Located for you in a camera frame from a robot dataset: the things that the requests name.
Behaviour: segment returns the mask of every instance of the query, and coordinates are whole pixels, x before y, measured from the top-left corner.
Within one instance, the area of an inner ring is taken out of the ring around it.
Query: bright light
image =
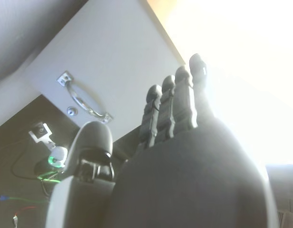
[[[293,164],[293,1],[179,0],[165,29],[208,64],[212,107],[252,157]]]

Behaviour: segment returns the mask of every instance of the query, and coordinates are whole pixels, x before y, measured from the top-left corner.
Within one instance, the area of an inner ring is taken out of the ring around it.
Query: blue connector
[[[9,196],[0,196],[0,201],[9,200]]]

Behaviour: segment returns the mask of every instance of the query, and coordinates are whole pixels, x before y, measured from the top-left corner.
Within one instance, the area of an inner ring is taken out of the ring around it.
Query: cabinet door
[[[150,86],[161,85],[180,64],[141,1],[90,0],[31,63],[26,76],[65,114],[69,106],[76,107],[78,115],[70,118],[82,126],[95,118],[57,82],[69,71],[97,103],[97,111],[114,117],[108,125],[116,140],[140,125]]]

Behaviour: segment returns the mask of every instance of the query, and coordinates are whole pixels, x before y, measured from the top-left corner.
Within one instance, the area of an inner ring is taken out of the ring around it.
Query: silver handle
[[[90,115],[96,117],[98,120],[100,120],[103,123],[110,122],[113,117],[109,113],[103,113],[100,114],[99,112],[95,111],[93,108],[91,108],[82,98],[79,97],[77,92],[72,87],[72,83],[74,81],[73,76],[68,72],[65,71],[58,79],[57,81],[62,85],[63,87],[66,87],[71,98],[86,112],[88,112]]]

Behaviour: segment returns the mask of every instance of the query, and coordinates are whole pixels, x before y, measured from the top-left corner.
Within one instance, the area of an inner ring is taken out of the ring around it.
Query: drawer handle
[[[74,81],[73,76],[68,72],[65,71],[58,79],[57,81],[60,83],[61,86],[66,87],[67,91],[69,92],[71,98],[86,112],[88,112],[90,115],[96,117],[98,120],[103,122],[104,124],[109,123],[113,120],[113,117],[109,113],[99,113],[95,111],[93,108],[91,108],[80,96],[77,94],[77,92],[72,87],[72,83]]]

